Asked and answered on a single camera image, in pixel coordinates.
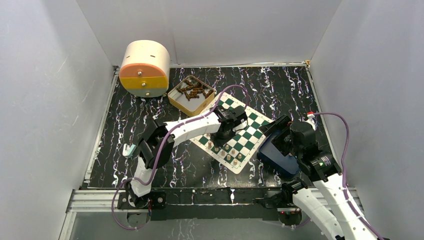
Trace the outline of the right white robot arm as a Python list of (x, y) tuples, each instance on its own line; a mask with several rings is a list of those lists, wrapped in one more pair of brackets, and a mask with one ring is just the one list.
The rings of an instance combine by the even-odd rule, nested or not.
[(331, 152), (319, 149), (314, 125), (317, 116), (318, 112), (309, 112), (306, 121), (292, 121), (283, 115), (259, 128), (267, 137), (279, 132), (272, 139), (274, 146), (283, 156), (296, 159), (327, 204), (320, 203), (299, 178), (281, 186), (282, 202), (304, 211), (329, 240), (384, 239), (366, 220), (350, 193), (344, 160), (337, 162)]

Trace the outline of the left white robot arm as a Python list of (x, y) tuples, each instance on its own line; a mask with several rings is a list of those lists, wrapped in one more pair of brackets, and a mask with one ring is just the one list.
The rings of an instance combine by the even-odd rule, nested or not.
[(136, 145), (135, 174), (124, 184), (127, 202), (135, 208), (144, 208), (149, 203), (157, 169), (169, 161), (175, 147), (192, 138), (209, 135), (208, 142), (221, 149), (248, 126), (248, 116), (243, 106), (227, 109), (218, 105), (194, 117), (162, 124), (154, 122), (153, 125)]

